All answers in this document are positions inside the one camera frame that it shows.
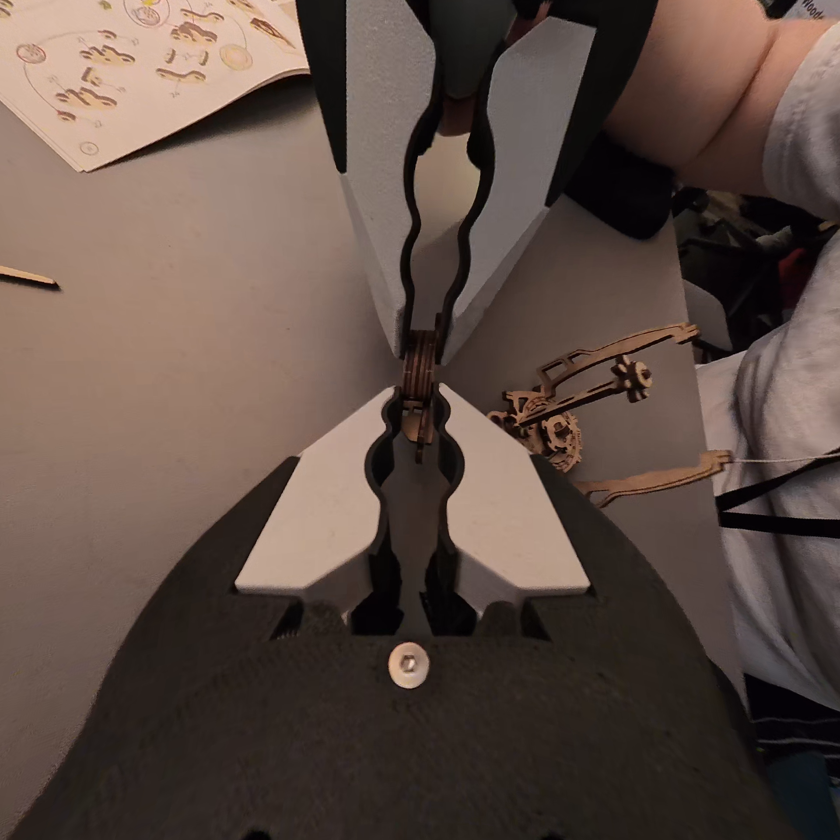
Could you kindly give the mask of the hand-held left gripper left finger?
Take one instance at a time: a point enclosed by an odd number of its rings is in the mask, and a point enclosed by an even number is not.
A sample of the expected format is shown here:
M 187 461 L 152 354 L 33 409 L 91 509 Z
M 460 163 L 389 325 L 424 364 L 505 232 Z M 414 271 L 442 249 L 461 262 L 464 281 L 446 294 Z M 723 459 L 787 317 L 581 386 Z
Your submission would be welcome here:
M 244 567 L 238 593 L 324 602 L 353 633 L 394 635 L 403 620 L 383 484 L 403 405 L 384 389 L 297 458 Z

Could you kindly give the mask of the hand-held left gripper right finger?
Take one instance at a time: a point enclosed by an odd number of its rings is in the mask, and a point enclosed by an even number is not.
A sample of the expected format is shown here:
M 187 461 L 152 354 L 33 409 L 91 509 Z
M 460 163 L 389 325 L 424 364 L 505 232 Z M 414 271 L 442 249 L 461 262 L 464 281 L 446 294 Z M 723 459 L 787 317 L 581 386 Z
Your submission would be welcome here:
M 434 428 L 447 489 L 428 564 L 432 633 L 471 635 L 498 602 L 585 593 L 589 578 L 527 449 L 444 384 Z

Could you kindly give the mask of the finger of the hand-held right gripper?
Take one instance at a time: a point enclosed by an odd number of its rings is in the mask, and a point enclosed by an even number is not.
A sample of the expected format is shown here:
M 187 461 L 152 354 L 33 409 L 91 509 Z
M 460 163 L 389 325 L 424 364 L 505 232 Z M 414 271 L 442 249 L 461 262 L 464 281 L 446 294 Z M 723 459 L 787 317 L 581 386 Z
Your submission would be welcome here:
M 385 338 L 404 356 L 413 308 L 411 257 L 417 129 L 433 99 L 436 50 L 428 2 L 345 4 L 343 193 Z
M 595 33 L 595 27 L 549 16 L 493 67 L 486 115 L 495 162 L 488 197 L 469 226 L 469 270 L 442 364 L 474 332 L 548 213 L 548 190 Z

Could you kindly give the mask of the small wooden model part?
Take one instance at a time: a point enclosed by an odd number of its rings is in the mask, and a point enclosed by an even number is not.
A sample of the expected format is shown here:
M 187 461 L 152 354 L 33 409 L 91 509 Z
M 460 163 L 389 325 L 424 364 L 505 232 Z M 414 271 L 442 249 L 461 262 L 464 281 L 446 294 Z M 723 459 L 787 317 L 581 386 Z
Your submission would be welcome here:
M 409 332 L 403 362 L 401 429 L 415 446 L 417 464 L 423 463 L 425 448 L 434 437 L 434 382 L 441 318 L 438 313 L 434 329 Z

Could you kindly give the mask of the wooden gear model assembly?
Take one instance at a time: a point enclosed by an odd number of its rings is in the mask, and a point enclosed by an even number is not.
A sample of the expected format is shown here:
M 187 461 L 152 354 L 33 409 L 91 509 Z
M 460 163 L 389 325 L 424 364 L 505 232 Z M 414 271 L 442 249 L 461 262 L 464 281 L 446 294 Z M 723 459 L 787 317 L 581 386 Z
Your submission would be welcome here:
M 632 355 L 657 344 L 673 341 L 690 343 L 698 338 L 698 327 L 678 322 L 664 327 L 632 333 L 617 341 L 593 349 L 576 349 L 541 365 L 539 382 L 527 391 L 508 391 L 502 397 L 509 404 L 507 411 L 488 413 L 488 418 L 514 437 L 531 454 L 541 455 L 561 473 L 567 473 L 581 462 L 582 436 L 573 410 L 599 402 L 609 396 L 624 396 L 630 403 L 648 398 L 653 384 L 649 367 Z M 591 368 L 611 362 L 612 378 L 570 396 L 557 396 L 558 388 Z M 575 482 L 574 486 L 604 509 L 614 501 L 694 484 L 721 473 L 733 463 L 728 450 L 708 450 L 700 454 L 699 464 L 649 471 L 624 479 Z

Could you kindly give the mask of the person's right hand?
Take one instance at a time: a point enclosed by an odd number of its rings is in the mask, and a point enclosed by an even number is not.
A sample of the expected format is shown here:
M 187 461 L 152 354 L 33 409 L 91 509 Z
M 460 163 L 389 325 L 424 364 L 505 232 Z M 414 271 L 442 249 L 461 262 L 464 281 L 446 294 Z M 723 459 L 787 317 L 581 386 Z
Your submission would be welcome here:
M 452 98 L 444 94 L 436 133 L 443 137 L 469 134 L 475 109 L 476 95 L 467 98 Z

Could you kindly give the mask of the black ribbed pad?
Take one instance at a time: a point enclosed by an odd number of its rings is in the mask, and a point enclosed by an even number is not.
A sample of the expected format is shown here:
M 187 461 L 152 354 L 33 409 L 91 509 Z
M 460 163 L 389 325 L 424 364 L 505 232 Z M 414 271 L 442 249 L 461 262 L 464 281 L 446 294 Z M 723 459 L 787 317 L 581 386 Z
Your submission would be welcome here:
M 637 156 L 601 131 L 564 194 L 615 231 L 648 240 L 670 217 L 674 183 L 673 170 Z

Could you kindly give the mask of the illustrated instruction booklet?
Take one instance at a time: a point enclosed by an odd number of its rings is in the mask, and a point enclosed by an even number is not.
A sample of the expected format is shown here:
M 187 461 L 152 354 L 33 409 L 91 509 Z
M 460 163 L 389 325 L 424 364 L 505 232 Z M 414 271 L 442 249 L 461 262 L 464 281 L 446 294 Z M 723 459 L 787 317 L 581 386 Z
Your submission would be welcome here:
M 77 172 L 308 72 L 295 2 L 1 2 L 2 103 Z

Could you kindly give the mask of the white shirt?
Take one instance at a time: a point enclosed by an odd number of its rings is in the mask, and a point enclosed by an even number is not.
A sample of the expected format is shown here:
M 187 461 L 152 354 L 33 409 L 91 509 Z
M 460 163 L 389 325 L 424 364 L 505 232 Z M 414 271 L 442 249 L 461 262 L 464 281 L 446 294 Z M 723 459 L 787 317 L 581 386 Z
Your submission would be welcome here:
M 838 221 L 839 34 L 826 31 L 795 72 L 771 123 L 771 195 Z M 741 459 L 716 495 L 782 477 L 839 443 L 839 244 L 822 249 L 790 320 L 748 350 L 697 367 L 707 444 Z M 723 550 L 745 672 L 838 709 L 838 539 L 725 528 Z

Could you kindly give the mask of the black striped pants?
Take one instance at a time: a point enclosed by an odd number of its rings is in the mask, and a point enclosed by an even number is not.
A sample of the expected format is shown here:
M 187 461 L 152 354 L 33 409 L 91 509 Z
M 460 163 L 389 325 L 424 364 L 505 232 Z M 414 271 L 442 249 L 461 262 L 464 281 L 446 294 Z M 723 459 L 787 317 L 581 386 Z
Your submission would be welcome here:
M 838 710 L 750 675 L 744 682 L 775 800 L 804 838 L 838 839 Z

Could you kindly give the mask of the thin wooden stick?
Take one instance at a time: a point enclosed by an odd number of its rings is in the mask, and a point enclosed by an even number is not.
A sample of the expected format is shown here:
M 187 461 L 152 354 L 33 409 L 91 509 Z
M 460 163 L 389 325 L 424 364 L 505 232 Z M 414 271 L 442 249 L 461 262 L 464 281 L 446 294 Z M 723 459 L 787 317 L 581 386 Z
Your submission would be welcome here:
M 61 286 L 58 282 L 46 276 L 7 266 L 1 266 L 0 272 L 1 281 L 4 282 L 27 287 L 43 288 L 48 291 L 61 291 Z

